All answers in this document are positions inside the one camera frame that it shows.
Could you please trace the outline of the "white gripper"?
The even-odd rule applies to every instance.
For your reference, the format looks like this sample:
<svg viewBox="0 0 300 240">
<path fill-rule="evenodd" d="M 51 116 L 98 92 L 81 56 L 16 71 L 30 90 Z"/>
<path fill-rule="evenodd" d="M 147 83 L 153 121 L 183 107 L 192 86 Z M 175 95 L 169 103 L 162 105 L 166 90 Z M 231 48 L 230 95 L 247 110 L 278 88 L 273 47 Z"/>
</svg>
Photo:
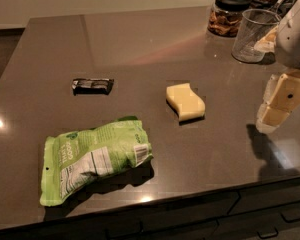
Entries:
<svg viewBox="0 0 300 240">
<path fill-rule="evenodd" d="M 300 69 L 300 0 L 280 21 L 275 40 L 276 61 Z M 267 82 L 256 116 L 256 128 L 269 134 L 276 130 L 300 105 L 300 71 L 272 75 Z"/>
</svg>

